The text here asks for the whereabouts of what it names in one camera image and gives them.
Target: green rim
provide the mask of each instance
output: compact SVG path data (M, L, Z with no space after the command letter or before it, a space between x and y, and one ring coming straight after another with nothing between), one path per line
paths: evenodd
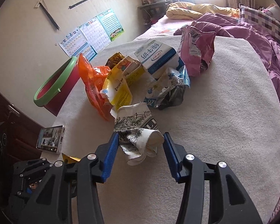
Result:
M69 78L70 74L72 73L72 70L74 69L77 62L77 57L73 56L70 58L67 62L65 62L46 82L37 90L36 94L34 95L34 103L39 106L43 107L44 105L47 105L52 98L54 98L57 93L60 92L60 89L65 84L66 80ZM58 73L60 70L63 70L61 75L57 78L57 80L54 82L54 84L50 87L50 89L39 99L37 98L39 92L42 90L42 88Z

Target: blue gripper pad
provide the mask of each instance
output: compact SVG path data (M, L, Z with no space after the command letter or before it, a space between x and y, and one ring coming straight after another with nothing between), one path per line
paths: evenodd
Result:
M187 154L183 146L173 143L170 134L165 132L163 148L171 172L171 176L178 183L184 183L189 175L182 164L184 156Z
M101 170L101 180L104 183L110 177L113 163L116 157L117 149L119 146L119 135L113 132L109 142L98 146L96 155L99 157L99 169Z

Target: phone screen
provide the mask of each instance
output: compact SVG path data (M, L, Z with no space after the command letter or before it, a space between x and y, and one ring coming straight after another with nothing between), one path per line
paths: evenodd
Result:
M58 145L62 141L63 125L43 128L38 137L37 148L57 152Z

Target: red oval logo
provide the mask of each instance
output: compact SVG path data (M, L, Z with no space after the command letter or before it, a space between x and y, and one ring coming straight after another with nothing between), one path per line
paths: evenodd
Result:
M160 50L160 51L158 51L154 56L153 56L153 58L151 59L151 60L156 60L157 58L159 58L160 57L160 55L162 54L162 50Z

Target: orange plastic bag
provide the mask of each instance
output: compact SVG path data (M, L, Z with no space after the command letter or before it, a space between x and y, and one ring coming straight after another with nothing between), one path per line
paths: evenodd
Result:
M90 103L98 110L99 114L105 120L108 120L112 105L108 99L102 98L99 92L103 88L110 68L108 66L92 67L82 53L78 58L78 68L81 79L85 84L85 91Z

